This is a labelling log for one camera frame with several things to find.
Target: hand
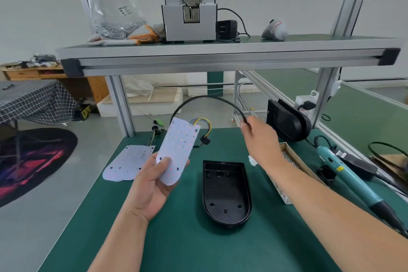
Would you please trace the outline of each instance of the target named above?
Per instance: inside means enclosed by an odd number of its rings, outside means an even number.
[[[250,127],[244,121],[240,126],[249,154],[264,169],[284,163],[276,131],[255,116],[247,120]]]
[[[164,157],[156,165],[157,153],[154,153],[145,163],[138,176],[133,181],[129,194],[123,203],[123,209],[144,219],[151,220],[164,206],[170,192],[177,183],[166,186],[159,177],[166,171],[170,157]]]

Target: wooden table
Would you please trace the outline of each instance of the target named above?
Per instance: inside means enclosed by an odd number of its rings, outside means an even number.
[[[58,79],[74,99],[94,98],[98,103],[109,95],[104,76],[68,78],[61,65],[56,67],[4,68],[9,81]]]

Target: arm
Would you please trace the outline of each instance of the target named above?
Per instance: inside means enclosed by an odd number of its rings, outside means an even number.
[[[276,132],[250,116],[242,123],[249,154],[288,195],[342,271],[405,271],[408,240],[288,164]]]
[[[176,184],[166,186],[158,180],[170,158],[156,163],[153,154],[134,180],[129,194],[89,272],[139,271],[149,221],[160,211]]]

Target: checkered tablecloth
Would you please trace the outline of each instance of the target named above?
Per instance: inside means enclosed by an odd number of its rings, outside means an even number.
[[[72,120],[76,102],[57,80],[0,81],[0,124],[17,119],[45,125]]]

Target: forearm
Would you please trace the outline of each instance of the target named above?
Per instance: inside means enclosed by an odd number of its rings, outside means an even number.
[[[406,269],[408,240],[400,234],[293,166],[266,172],[343,271]]]
[[[88,271],[139,271],[147,225],[143,217],[122,209]]]

